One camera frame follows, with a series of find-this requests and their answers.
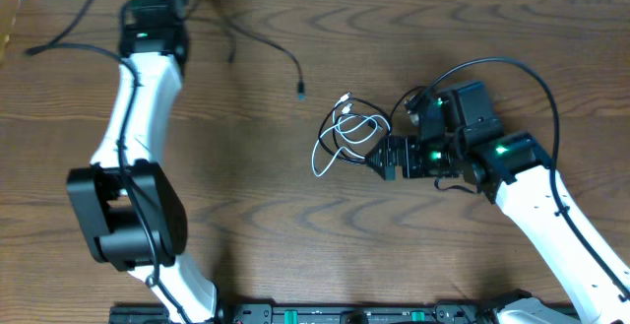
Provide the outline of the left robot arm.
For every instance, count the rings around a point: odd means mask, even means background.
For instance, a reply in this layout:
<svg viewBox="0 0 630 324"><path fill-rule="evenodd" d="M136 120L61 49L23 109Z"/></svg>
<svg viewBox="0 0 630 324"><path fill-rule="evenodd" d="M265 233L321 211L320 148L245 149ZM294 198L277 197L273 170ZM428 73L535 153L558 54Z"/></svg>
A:
<svg viewBox="0 0 630 324"><path fill-rule="evenodd" d="M183 86L187 0L129 0L120 24L119 89L89 166L67 191L89 251L143 282L172 323L222 323L216 286L186 253L188 222L162 167L168 116Z"/></svg>

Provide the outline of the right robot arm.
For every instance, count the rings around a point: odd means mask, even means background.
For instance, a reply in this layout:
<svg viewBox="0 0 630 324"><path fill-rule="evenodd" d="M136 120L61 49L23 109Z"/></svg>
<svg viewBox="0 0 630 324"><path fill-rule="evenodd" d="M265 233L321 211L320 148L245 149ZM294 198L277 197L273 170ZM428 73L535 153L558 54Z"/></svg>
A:
<svg viewBox="0 0 630 324"><path fill-rule="evenodd" d="M506 134L484 84L463 82L406 105L417 135L387 136L366 163L383 179L458 177L526 235L583 323L629 320L629 268L577 206L528 132Z"/></svg>

